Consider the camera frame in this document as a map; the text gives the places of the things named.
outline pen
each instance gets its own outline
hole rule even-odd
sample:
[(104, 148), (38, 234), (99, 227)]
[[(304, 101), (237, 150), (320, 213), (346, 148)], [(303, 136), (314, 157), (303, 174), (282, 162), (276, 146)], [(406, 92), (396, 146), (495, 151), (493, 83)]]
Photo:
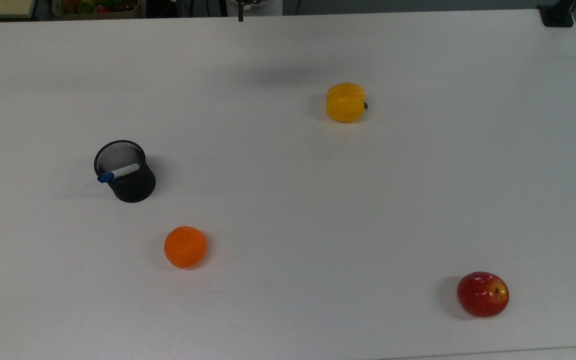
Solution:
[(99, 175), (96, 179), (100, 183), (112, 182), (112, 180), (115, 180), (116, 178), (121, 178), (122, 176), (132, 174), (138, 170), (139, 170), (139, 164), (136, 164), (136, 163), (130, 164), (128, 166), (124, 166), (122, 168), (118, 168), (116, 170), (103, 173), (103, 174)]

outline gray floor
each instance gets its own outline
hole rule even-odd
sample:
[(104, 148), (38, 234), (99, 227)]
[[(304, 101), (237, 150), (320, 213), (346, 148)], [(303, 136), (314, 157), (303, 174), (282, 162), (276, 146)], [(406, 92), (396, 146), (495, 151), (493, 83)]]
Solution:
[[(535, 9), (557, 0), (301, 0), (299, 15), (458, 10)], [(283, 14), (295, 14), (298, 0), (283, 0)]]

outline orange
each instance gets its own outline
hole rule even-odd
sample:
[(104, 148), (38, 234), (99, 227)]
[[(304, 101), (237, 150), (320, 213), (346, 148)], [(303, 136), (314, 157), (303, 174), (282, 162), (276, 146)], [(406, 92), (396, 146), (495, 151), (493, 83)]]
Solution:
[(193, 267), (206, 255), (206, 237), (194, 227), (180, 226), (172, 230), (164, 243), (164, 254), (178, 268)]

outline pen holder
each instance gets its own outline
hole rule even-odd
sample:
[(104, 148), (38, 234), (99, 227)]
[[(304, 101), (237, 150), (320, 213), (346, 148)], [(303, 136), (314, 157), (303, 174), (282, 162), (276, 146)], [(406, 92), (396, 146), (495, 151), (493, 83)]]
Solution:
[(97, 176), (132, 164), (139, 164), (139, 170), (106, 182), (115, 196), (126, 203), (138, 203), (155, 189), (155, 174), (146, 164), (144, 150), (132, 141), (117, 140), (103, 146), (94, 157)]

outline red apple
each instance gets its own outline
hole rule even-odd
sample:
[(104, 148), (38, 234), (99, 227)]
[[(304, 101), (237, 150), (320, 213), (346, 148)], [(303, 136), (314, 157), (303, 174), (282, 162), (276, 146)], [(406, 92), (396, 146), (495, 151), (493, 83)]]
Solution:
[(457, 297), (466, 312), (476, 317), (488, 318), (506, 309), (510, 292), (499, 276), (490, 272), (476, 271), (459, 281)]
[(110, 7), (106, 6), (106, 5), (97, 5), (94, 7), (93, 13), (94, 14), (107, 14), (107, 13), (112, 13), (113, 10), (110, 9)]

